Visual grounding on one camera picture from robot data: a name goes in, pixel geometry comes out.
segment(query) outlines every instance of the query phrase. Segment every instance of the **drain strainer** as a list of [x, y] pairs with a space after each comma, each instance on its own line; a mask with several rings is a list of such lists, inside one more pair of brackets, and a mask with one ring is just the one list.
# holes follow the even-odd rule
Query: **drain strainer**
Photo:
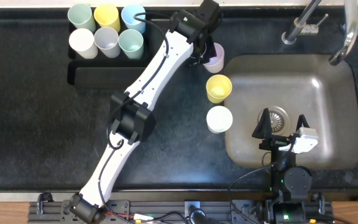
[[[272, 124], [272, 132], [277, 133], [277, 132], [281, 131], [284, 128], [284, 126], [287, 126], [287, 124], [285, 122], [286, 119], [280, 112], [278, 112], [277, 110], [273, 110], [272, 108], [269, 108], [268, 111], [270, 113], [270, 122]], [[263, 113], [263, 111], [261, 111], [259, 114], [258, 122], [260, 121], [260, 118], [262, 117], [262, 113]]]

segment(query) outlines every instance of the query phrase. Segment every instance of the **sink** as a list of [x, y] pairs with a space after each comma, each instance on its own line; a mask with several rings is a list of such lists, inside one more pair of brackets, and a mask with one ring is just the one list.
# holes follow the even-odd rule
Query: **sink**
[[[296, 156], [298, 166], [350, 169], [358, 164], [358, 102], [352, 69], [328, 63], [329, 55], [241, 55], [224, 69], [233, 85], [224, 105], [233, 115], [226, 151], [244, 167], [260, 167], [261, 139], [252, 138], [259, 116], [269, 108], [273, 133], [288, 136], [304, 114], [319, 142]], [[270, 154], [264, 159], [270, 162]]]

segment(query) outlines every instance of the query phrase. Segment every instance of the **white cup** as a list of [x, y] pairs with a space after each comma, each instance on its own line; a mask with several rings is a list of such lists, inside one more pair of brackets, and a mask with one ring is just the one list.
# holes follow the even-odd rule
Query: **white cup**
[[224, 106], [214, 106], [206, 115], [206, 123], [208, 129], [214, 133], [219, 134], [227, 131], [233, 123], [233, 115]]
[[143, 56], [143, 36], [137, 30], [129, 29], [122, 32], [118, 44], [131, 59], [140, 59]]
[[[134, 29], [143, 34], [146, 30], [146, 23], [134, 19], [134, 15], [141, 12], [146, 12], [141, 5], [129, 5], [121, 11], [121, 17], [128, 29]], [[137, 18], [145, 19], [145, 15], [137, 16]]]
[[220, 44], [214, 43], [216, 57], [210, 58], [208, 63], [203, 64], [204, 67], [211, 73], [218, 73], [223, 69], [224, 65], [224, 50]]
[[95, 58], [98, 48], [94, 44], [94, 37], [90, 30], [80, 28], [74, 30], [68, 39], [70, 47], [85, 59]]
[[96, 30], [92, 9], [87, 4], [75, 4], [68, 10], [67, 17], [77, 29], [85, 28], [91, 32]]
[[121, 52], [118, 45], [118, 33], [111, 27], [98, 29], [94, 33], [94, 43], [109, 58], [115, 58]]

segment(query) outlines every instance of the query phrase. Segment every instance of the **white wall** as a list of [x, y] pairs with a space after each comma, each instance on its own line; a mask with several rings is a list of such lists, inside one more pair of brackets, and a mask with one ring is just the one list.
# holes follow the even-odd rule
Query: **white wall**
[[[221, 6], [305, 6], [310, 0], [215, 0]], [[113, 2], [116, 6], [197, 6], [202, 0], [0, 0], [0, 7], [70, 7], [76, 3], [97, 6]], [[343, 0], [322, 0], [320, 6], [342, 6]]]

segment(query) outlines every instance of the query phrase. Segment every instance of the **pink cup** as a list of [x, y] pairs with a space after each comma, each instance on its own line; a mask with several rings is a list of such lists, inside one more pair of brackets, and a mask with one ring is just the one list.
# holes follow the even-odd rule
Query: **pink cup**
[[223, 69], [224, 65], [224, 50], [220, 44], [214, 43], [216, 57], [210, 58], [208, 63], [203, 64], [204, 67], [211, 73], [218, 73]]

